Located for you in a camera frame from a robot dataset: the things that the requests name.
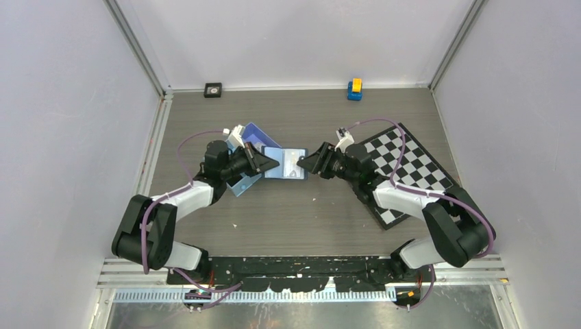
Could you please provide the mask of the blue card holder wallet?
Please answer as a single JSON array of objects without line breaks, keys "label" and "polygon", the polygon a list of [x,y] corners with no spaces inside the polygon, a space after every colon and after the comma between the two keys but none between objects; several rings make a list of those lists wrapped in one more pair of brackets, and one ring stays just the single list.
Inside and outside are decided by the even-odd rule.
[{"label": "blue card holder wallet", "polygon": [[264,146],[262,152],[265,156],[279,162],[276,168],[269,169],[263,175],[266,179],[279,180],[307,180],[308,173],[297,165],[299,160],[308,155],[305,148],[280,148]]}]

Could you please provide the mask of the blue three-compartment organizer tray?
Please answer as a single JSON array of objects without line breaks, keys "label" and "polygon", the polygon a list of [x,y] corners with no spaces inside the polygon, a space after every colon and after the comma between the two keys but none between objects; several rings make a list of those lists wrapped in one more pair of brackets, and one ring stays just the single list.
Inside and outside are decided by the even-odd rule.
[{"label": "blue three-compartment organizer tray", "polygon": [[[245,130],[241,137],[244,142],[250,142],[257,149],[262,149],[264,146],[280,146],[255,123],[252,122],[245,126]],[[228,180],[227,187],[236,197],[239,197],[261,178],[261,175],[248,176],[242,173]]]}]

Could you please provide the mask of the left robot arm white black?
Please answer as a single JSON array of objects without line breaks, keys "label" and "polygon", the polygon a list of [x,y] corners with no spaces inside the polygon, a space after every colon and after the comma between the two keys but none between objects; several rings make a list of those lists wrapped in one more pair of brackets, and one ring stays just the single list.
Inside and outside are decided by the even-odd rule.
[{"label": "left robot arm white black", "polygon": [[209,207],[224,194],[227,181],[236,175],[260,175],[279,166],[251,143],[231,150],[225,141],[206,147],[198,173],[184,186],[159,195],[133,196],[112,240],[112,253],[143,266],[144,272],[177,267],[193,283],[210,275],[206,250],[175,240],[180,219]]}]

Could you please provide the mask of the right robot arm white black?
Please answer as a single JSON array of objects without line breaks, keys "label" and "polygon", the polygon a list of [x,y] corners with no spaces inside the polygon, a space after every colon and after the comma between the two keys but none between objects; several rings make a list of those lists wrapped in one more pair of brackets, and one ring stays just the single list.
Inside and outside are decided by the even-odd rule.
[{"label": "right robot arm white black", "polygon": [[426,265],[448,263],[460,268],[492,251],[494,230],[459,186],[433,191],[396,182],[378,173],[371,155],[359,144],[341,149],[324,143],[297,164],[321,178],[349,182],[364,204],[396,210],[425,222],[427,237],[413,239],[391,254],[391,272],[400,281],[409,281]]}]

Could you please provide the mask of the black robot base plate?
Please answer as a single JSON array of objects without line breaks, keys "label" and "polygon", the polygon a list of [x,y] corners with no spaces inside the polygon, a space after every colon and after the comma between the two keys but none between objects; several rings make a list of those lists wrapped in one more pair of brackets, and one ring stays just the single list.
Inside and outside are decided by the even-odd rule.
[{"label": "black robot base plate", "polygon": [[426,267],[408,269],[382,256],[214,256],[202,261],[201,269],[170,273],[167,284],[213,283],[218,289],[240,284],[244,292],[319,292],[334,286],[336,291],[374,292],[386,284],[413,286],[432,279]]}]

